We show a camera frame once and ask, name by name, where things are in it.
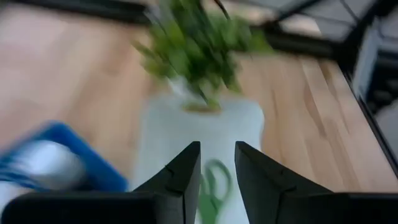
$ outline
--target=wood grain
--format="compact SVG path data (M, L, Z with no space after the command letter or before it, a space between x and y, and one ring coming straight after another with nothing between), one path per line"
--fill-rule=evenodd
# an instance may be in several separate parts
M303 24L317 29L292 26ZM157 90L132 39L148 41L139 27L8 6L0 15L0 147L59 119L128 175L140 112ZM264 153L334 191L398 192L335 63L289 54L236 58L245 96L266 116Z

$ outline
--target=green scissors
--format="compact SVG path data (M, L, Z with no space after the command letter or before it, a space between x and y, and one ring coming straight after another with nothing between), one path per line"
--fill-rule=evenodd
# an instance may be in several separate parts
M217 180L212 171L214 168L219 168L226 179L226 192L221 198L215 195ZM216 224L221 208L231 196L232 187L232 176L228 168L221 161L213 159L206 163L204 176L201 176L198 202L198 210L202 224Z

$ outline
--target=blue container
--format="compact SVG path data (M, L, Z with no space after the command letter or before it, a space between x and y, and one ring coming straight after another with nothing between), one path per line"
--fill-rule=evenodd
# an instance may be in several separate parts
M53 121L44 129L34 135L19 141L0 157L0 169L17 157L28 142L35 140L49 140L68 147L84 163L87 181L85 190L100 190L107 192L125 192L128 188L127 180L111 167L101 156L95 153L90 146L82 140L67 125Z

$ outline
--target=wooden floor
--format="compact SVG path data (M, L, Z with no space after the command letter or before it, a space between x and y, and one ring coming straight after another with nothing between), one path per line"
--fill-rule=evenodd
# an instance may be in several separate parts
M0 14L0 147L48 119L128 175L154 92L131 39L143 28L11 5ZM338 66L299 55L237 56L244 94L266 116L262 151L334 191L398 192Z

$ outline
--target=green plant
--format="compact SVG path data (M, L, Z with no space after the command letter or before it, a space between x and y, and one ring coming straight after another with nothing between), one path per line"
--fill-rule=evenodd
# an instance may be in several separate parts
M134 44L146 57L145 69L159 78L183 76L189 89L208 105L217 104L214 96L222 84L240 91L231 52L272 50L262 32L252 31L246 21L227 13L207 13L200 0L169 0L161 14L150 28L152 45ZM205 86L212 91L204 91Z

